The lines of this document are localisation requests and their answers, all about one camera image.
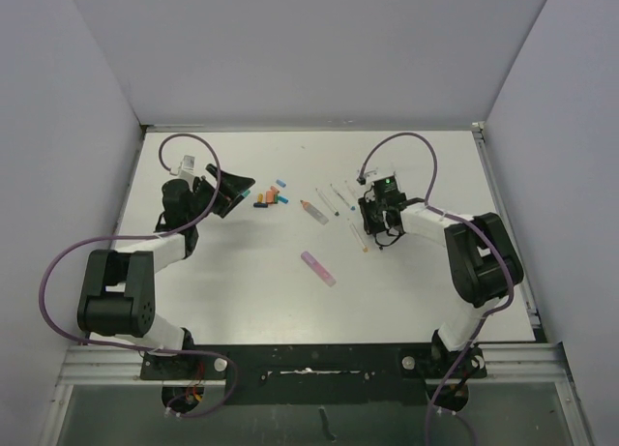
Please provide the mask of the sky blue marker pen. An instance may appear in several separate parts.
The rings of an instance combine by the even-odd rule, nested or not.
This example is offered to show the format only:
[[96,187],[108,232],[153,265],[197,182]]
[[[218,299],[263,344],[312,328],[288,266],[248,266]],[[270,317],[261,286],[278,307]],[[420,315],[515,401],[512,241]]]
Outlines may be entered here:
[[349,211],[354,212],[356,210],[356,206],[338,189],[336,185],[331,184],[330,188]]

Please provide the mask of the peach marker pen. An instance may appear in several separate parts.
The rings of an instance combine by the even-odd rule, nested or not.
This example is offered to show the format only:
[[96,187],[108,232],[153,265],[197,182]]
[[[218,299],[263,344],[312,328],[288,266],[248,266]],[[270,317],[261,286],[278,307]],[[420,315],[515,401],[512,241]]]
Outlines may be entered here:
[[350,192],[352,197],[354,197],[355,199],[359,198],[359,195],[356,189],[353,188],[352,184],[348,180],[344,180],[344,185],[347,188],[347,190]]

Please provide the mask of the yellow marker pen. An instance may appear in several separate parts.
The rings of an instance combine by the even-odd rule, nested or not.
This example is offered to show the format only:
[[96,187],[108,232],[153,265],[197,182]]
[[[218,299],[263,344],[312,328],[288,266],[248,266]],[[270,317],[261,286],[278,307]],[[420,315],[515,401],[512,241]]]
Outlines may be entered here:
[[363,253],[367,253],[368,252],[368,246],[365,243],[364,239],[362,238],[361,234],[359,233],[359,231],[357,230],[356,226],[353,223],[349,223],[348,224],[355,240],[357,241],[357,243],[359,244],[361,250],[363,251]]

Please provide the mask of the green marker pen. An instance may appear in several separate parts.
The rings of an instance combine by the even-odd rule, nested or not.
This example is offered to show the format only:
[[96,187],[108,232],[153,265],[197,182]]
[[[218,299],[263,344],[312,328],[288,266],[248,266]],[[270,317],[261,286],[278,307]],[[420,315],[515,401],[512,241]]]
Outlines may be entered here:
[[315,188],[316,193],[318,194],[318,196],[320,197],[320,199],[325,203],[325,205],[327,206],[327,208],[330,210],[330,212],[335,216],[335,217],[339,217],[339,211],[338,209],[335,207],[335,205],[332,203],[332,201],[326,196],[326,194],[324,194],[320,189]]

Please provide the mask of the orange cap highlighter pen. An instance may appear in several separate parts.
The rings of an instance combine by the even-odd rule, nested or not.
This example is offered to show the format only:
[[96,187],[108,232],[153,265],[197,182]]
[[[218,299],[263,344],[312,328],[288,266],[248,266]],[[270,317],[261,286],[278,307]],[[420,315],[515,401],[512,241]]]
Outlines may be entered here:
[[329,221],[329,219],[310,202],[301,200],[300,203],[302,208],[320,224],[325,225]]

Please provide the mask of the pink highlighter pen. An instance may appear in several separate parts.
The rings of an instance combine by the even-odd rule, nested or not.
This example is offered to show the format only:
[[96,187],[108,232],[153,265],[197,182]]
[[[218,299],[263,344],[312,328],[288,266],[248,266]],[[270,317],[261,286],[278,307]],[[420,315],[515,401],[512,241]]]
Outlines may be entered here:
[[335,278],[330,272],[309,252],[302,252],[301,259],[311,269],[311,271],[326,285],[334,286],[336,284]]

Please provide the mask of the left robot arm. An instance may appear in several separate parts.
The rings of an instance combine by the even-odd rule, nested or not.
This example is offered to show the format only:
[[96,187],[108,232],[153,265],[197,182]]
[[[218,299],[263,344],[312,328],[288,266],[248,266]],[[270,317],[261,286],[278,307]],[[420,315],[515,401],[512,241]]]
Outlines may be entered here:
[[184,347],[186,330],[157,314],[156,274],[192,255],[199,238],[195,221],[202,214],[225,218],[255,184],[213,164],[206,171],[213,183],[182,166],[162,185],[154,238],[90,253],[77,307],[80,330],[162,352],[162,367],[177,379],[193,374],[197,356]]

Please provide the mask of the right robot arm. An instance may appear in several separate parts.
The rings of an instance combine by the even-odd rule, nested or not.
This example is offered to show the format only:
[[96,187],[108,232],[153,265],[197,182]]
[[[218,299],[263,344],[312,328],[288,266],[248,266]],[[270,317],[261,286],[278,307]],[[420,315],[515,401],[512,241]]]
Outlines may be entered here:
[[433,370],[454,376],[465,365],[463,349],[495,312],[509,307],[523,268],[505,225],[495,213],[464,216],[440,210],[400,190],[394,174],[372,177],[358,199],[364,231],[377,238],[423,237],[446,250],[458,311],[437,330],[442,345],[430,353]]

